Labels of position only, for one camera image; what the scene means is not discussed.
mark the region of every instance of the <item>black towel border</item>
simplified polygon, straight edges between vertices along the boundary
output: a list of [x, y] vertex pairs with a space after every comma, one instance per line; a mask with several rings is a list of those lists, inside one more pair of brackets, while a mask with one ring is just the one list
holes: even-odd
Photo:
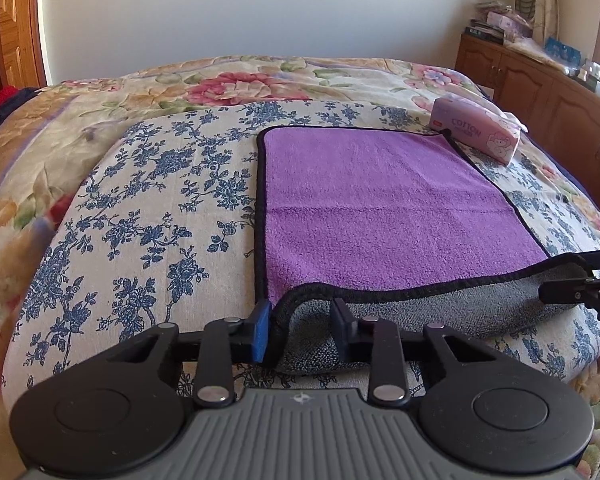
[[400, 132], [406, 134], [418, 135], [421, 137], [437, 137], [443, 136], [449, 145], [465, 160], [472, 168], [474, 168], [481, 176], [491, 183], [504, 197], [507, 203], [515, 211], [520, 223], [529, 232], [536, 244], [542, 249], [542, 252], [548, 257], [547, 260], [533, 264], [525, 269], [517, 270], [507, 274], [496, 276], [483, 276], [480, 278], [469, 278], [463, 280], [454, 280], [452, 282], [434, 283], [432, 285], [424, 285], [404, 290], [356, 290], [350, 288], [340, 288], [327, 283], [304, 283], [288, 290], [277, 305], [275, 305], [272, 316], [270, 318], [269, 327], [269, 343], [265, 355], [264, 364], [268, 367], [274, 367], [286, 346], [288, 337], [288, 327], [291, 317], [296, 308], [309, 300], [327, 300], [333, 298], [342, 298], [347, 303], [389, 303], [394, 301], [406, 301], [416, 298], [426, 298], [429, 296], [437, 296], [447, 294], [456, 290], [463, 290], [475, 286], [493, 285], [495, 283], [506, 283], [528, 278], [534, 274], [545, 272], [557, 266], [568, 263], [574, 263], [581, 266], [587, 275], [593, 276], [590, 266], [582, 257], [575, 253], [559, 254], [551, 257], [536, 234], [526, 224], [518, 208], [509, 199], [507, 194], [501, 190], [495, 183], [488, 179], [485, 174], [477, 167], [477, 165], [469, 158], [469, 156], [460, 148], [456, 141], [451, 137], [451, 131], [443, 130], [435, 134], [426, 134], [422, 132], [409, 132], [405, 130], [390, 130], [386, 128], [357, 128], [355, 126], [293, 126], [293, 125], [278, 125], [270, 126], [263, 129], [256, 138], [258, 148], [258, 165], [256, 176], [256, 203], [255, 203], [255, 227], [254, 227], [254, 277], [255, 277], [255, 295], [256, 300], [267, 298], [269, 295], [269, 286], [267, 283], [267, 263], [266, 263], [266, 211], [267, 211], [267, 186], [266, 186], [266, 167], [267, 153], [265, 147], [265, 136], [271, 130], [276, 128], [324, 128], [339, 130], [370, 130], [375, 132]]

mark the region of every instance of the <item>gray ribbed panel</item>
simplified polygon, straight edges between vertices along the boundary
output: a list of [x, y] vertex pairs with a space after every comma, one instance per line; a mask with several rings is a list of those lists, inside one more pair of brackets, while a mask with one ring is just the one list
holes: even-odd
[[[25, 478], [52, 479], [40, 471], [27, 472]], [[229, 408], [201, 412], [183, 437], [159, 458], [117, 477], [118, 480], [494, 478], [498, 477], [450, 462], [429, 447], [405, 413], [373, 408], [360, 398], [357, 390], [247, 390], [242, 400]], [[580, 480], [573, 468], [533, 478]]]

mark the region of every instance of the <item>bed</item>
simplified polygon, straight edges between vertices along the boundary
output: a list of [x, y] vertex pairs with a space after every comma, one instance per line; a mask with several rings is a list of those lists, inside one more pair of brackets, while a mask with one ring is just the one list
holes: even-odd
[[[234, 56], [63, 82], [11, 113], [0, 126], [0, 479], [18, 470], [5, 410], [26, 388], [156, 322], [200, 330], [253, 307], [259, 131], [426, 133], [449, 85], [479, 92], [453, 70], [398, 60]], [[464, 150], [548, 254], [600, 248], [600, 213], [528, 139], [508, 167]], [[167, 185], [182, 203], [160, 202]], [[490, 344], [592, 402], [598, 429], [580, 471], [600, 475], [600, 322], [578, 307]], [[235, 371], [242, 385], [276, 387], [363, 375]]]

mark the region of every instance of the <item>black circular joint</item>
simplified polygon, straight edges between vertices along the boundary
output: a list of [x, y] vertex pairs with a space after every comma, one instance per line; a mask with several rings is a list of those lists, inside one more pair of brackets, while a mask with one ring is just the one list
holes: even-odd
[[593, 432], [589, 405], [519, 363], [471, 364], [423, 397], [418, 421], [444, 454], [485, 472], [531, 475], [573, 464]]
[[542, 424], [549, 408], [544, 400], [526, 390], [496, 388], [475, 398], [474, 412], [494, 428], [526, 431]]
[[11, 434], [28, 466], [66, 478], [106, 478], [163, 451], [185, 420], [180, 398], [143, 366], [69, 369], [16, 402]]
[[69, 396], [56, 404], [60, 424], [74, 431], [107, 431], [129, 414], [131, 403], [115, 390], [96, 388]]

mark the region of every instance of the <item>gray towel underside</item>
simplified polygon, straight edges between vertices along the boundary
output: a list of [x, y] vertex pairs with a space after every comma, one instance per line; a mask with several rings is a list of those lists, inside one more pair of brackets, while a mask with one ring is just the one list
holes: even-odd
[[[544, 305], [538, 287], [548, 280], [586, 278], [581, 266], [563, 264], [528, 278], [481, 285], [446, 294], [393, 301], [349, 303], [355, 317], [376, 314], [404, 330], [419, 331], [442, 322], [478, 339], [517, 332], [573, 308], [575, 304]], [[329, 328], [329, 301], [300, 304], [289, 323], [289, 336], [277, 370], [287, 374], [317, 374], [351, 368], [338, 358]]]

